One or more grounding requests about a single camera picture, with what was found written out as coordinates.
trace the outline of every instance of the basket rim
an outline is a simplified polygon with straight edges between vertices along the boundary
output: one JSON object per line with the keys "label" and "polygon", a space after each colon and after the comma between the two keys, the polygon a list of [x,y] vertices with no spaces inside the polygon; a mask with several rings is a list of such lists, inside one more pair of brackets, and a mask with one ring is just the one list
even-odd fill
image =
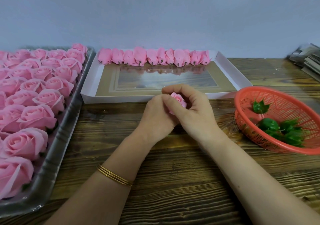
{"label": "basket rim", "polygon": [[320,126],[320,116],[313,109],[311,109],[309,106],[307,106],[305,103],[297,100],[296,98],[290,96],[289,94],[283,93],[283,92],[275,90],[275,89],[267,88],[267,87],[249,86],[249,87],[245,87],[245,88],[240,89],[234,97],[234,105],[235,105],[235,109],[237,110],[238,114],[244,119],[244,121],[254,131],[256,131],[264,139],[273,143],[274,145],[279,146],[285,150],[289,150],[289,151],[300,153],[300,154],[319,155],[320,154],[320,147],[302,148],[302,147],[296,147],[296,146],[286,144],[286,143],[279,141],[279,140],[271,137],[270,135],[266,134],[264,131],[262,131],[260,128],[258,128],[252,121],[250,121],[250,119],[246,116],[246,114],[241,109],[241,106],[240,106],[241,95],[246,92],[251,92],[251,91],[262,91],[263,92],[264,90],[267,90],[268,92],[273,92],[276,95],[286,96],[287,99],[290,99],[290,102],[295,103],[295,104],[298,103],[298,105],[301,107],[301,109],[306,111],[312,117],[312,119],[316,122],[316,124],[318,126]]}

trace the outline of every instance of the wooden table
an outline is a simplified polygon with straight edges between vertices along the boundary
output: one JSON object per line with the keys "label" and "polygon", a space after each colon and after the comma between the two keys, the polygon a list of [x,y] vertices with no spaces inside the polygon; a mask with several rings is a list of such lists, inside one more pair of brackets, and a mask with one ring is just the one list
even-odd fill
{"label": "wooden table", "polygon": [[[230,61],[255,86],[286,92],[320,113],[320,84],[282,59]],[[320,156],[278,154],[255,145],[234,123],[232,99],[210,101],[228,136],[282,185],[320,213]],[[0,224],[46,221],[138,125],[146,103],[84,105],[50,201]],[[182,127],[157,143],[143,162],[120,224],[251,224],[215,163]]]}

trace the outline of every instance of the bracelet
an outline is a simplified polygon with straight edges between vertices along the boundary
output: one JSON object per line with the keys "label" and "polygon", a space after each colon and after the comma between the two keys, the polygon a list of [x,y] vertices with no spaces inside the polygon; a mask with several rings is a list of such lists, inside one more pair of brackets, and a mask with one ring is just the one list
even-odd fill
{"label": "bracelet", "polygon": [[131,187],[133,185],[133,182],[129,182],[129,181],[125,180],[124,178],[121,178],[120,176],[114,174],[113,172],[106,169],[105,167],[102,167],[100,164],[97,166],[97,168],[100,173],[102,173],[106,177],[114,180],[115,182],[118,182],[122,185],[127,185],[129,187]]}

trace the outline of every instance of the red plastic basket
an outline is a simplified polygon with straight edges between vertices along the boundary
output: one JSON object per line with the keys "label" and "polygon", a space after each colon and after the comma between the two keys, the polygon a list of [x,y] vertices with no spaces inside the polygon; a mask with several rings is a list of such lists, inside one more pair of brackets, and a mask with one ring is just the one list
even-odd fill
{"label": "red plastic basket", "polygon": [[[252,110],[253,102],[262,99],[265,104],[271,103],[270,108],[265,114],[256,114]],[[279,153],[320,154],[320,116],[294,97],[265,87],[246,87],[237,92],[234,104],[234,117],[239,129],[259,146]],[[291,146],[260,130],[255,124],[263,118],[277,122],[298,118],[298,126],[308,130],[304,136],[305,147]]]}

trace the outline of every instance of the wall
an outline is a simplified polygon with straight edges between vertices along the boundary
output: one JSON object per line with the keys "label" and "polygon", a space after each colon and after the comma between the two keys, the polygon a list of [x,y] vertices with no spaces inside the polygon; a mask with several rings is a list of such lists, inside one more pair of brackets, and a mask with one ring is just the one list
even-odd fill
{"label": "wall", "polygon": [[189,48],[282,58],[320,43],[320,0],[0,0],[0,49]]}

